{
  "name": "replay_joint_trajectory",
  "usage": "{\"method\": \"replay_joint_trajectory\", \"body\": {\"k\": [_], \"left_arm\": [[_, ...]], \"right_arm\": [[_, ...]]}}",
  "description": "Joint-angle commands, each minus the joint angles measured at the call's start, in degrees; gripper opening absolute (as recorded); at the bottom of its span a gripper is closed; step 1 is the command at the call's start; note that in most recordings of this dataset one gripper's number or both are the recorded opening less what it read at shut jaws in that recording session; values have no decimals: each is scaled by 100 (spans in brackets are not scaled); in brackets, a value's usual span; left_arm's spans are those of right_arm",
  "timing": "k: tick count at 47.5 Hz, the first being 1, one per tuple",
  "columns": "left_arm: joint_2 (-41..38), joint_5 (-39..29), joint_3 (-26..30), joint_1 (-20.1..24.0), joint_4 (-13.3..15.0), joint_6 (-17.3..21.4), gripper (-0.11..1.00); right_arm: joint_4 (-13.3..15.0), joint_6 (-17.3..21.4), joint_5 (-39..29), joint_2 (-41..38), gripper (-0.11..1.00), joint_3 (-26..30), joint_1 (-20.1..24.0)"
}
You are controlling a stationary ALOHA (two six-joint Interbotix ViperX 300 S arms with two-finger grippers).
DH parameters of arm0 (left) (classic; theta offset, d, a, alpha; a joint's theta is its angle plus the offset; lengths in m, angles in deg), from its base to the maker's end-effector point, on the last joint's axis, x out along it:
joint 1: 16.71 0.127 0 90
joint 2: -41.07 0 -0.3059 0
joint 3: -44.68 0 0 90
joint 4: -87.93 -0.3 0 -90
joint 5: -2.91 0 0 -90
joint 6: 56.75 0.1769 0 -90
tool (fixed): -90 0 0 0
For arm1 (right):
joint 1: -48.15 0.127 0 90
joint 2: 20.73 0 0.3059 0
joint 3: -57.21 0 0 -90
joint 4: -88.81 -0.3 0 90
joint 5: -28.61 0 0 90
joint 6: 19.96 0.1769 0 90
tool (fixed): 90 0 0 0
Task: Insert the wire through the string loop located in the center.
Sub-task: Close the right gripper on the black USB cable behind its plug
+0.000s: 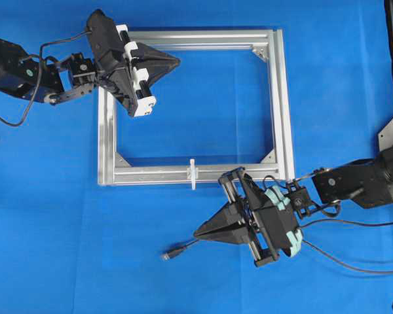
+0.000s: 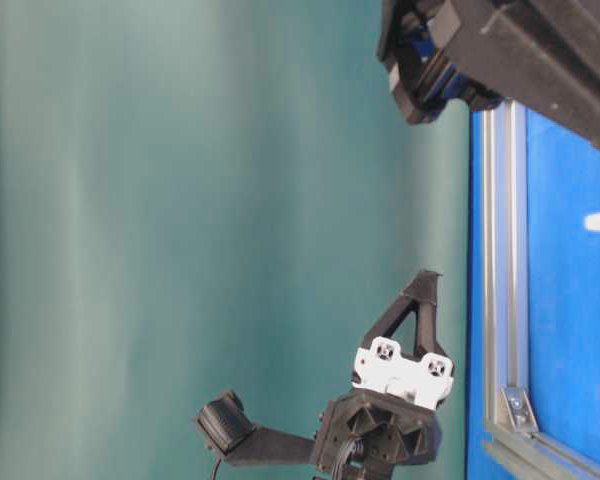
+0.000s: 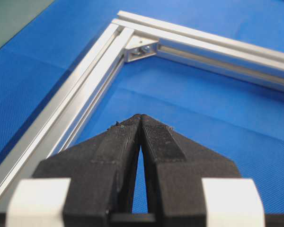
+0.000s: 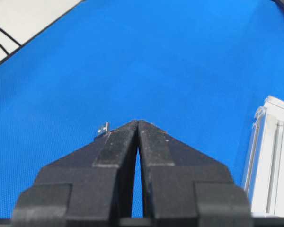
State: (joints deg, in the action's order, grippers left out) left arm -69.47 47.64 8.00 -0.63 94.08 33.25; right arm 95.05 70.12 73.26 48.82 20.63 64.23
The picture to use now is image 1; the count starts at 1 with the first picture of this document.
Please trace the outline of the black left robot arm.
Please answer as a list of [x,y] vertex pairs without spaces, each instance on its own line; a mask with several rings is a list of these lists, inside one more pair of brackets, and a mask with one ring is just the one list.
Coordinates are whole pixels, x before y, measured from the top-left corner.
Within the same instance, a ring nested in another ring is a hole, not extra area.
[[64,60],[42,52],[28,54],[0,39],[0,92],[29,102],[56,105],[91,93],[109,92],[131,117],[151,114],[157,103],[150,87],[180,65],[180,60],[133,41],[126,26],[116,26],[95,10],[83,31],[93,58],[81,53]]

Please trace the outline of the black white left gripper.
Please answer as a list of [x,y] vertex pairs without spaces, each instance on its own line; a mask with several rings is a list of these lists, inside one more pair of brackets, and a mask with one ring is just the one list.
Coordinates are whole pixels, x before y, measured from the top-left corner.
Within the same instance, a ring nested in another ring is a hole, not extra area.
[[[180,59],[141,42],[131,41],[128,26],[116,25],[102,10],[95,10],[86,22],[88,42],[96,62],[96,82],[109,92],[131,117],[152,113],[157,100],[148,92],[165,75],[180,65]],[[144,62],[140,70],[132,66]]]

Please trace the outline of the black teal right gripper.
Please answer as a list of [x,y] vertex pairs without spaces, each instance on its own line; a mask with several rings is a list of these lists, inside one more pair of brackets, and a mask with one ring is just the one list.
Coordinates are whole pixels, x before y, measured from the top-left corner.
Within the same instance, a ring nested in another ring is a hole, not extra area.
[[290,200],[276,185],[261,189],[242,167],[222,174],[219,184],[229,202],[194,231],[195,238],[247,244],[257,267],[278,261],[280,252],[297,255],[303,233]]

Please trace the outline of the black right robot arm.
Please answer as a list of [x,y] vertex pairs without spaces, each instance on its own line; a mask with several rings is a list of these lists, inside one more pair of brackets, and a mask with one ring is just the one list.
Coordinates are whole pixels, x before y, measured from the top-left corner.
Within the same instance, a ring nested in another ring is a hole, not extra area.
[[279,259],[280,253],[295,256],[301,249],[303,233],[298,220],[328,207],[340,209],[340,202],[352,200],[364,209],[393,203],[393,147],[374,159],[355,160],[333,169],[311,174],[322,201],[313,202],[297,179],[260,188],[243,167],[228,171],[218,182],[227,203],[195,232],[198,240],[235,245],[247,244],[256,266]]

